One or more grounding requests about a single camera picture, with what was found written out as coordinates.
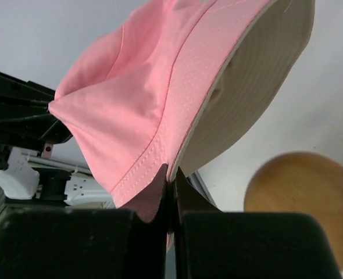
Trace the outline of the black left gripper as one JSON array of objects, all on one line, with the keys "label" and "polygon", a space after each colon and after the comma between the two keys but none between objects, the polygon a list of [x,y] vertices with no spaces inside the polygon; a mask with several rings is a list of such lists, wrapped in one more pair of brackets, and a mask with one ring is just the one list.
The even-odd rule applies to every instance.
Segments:
[{"label": "black left gripper", "polygon": [[55,91],[0,72],[0,144],[43,151],[46,144],[63,144],[71,132],[48,105]]}]

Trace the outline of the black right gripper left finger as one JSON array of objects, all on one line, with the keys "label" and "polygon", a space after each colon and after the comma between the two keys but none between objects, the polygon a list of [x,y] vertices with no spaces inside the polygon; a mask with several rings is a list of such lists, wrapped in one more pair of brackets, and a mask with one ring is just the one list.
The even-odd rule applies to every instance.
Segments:
[{"label": "black right gripper left finger", "polygon": [[166,232],[130,210],[16,210],[0,221],[0,278],[163,278]]}]

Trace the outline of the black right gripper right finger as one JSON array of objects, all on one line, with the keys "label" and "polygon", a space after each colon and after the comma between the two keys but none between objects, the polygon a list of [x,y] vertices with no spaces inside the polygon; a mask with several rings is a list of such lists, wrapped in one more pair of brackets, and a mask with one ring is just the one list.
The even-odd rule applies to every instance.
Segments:
[{"label": "black right gripper right finger", "polygon": [[178,278],[340,278],[318,222],[303,213],[222,212],[182,171],[174,180]]}]

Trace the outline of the pink bucket hat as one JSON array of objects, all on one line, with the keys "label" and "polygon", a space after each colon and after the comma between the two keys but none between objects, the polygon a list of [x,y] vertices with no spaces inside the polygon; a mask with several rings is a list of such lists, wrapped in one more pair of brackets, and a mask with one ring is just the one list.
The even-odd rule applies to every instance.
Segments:
[{"label": "pink bucket hat", "polygon": [[178,167],[214,82],[270,5],[149,1],[70,68],[49,111],[73,134],[117,207],[153,217],[161,191],[141,202],[134,197]]}]

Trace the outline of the cream bucket hat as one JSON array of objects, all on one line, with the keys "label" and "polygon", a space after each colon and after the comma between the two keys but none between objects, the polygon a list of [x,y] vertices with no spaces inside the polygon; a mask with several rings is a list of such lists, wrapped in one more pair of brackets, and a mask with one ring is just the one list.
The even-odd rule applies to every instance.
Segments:
[{"label": "cream bucket hat", "polygon": [[307,46],[314,1],[212,1],[176,60],[168,177],[191,174],[261,117]]}]

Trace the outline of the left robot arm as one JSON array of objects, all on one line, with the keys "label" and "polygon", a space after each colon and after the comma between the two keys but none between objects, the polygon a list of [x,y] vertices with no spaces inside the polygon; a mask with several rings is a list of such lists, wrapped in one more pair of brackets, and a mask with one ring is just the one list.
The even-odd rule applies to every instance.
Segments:
[{"label": "left robot arm", "polygon": [[49,113],[54,91],[0,72],[0,217],[15,209],[113,208],[88,169],[51,160],[71,139]]}]

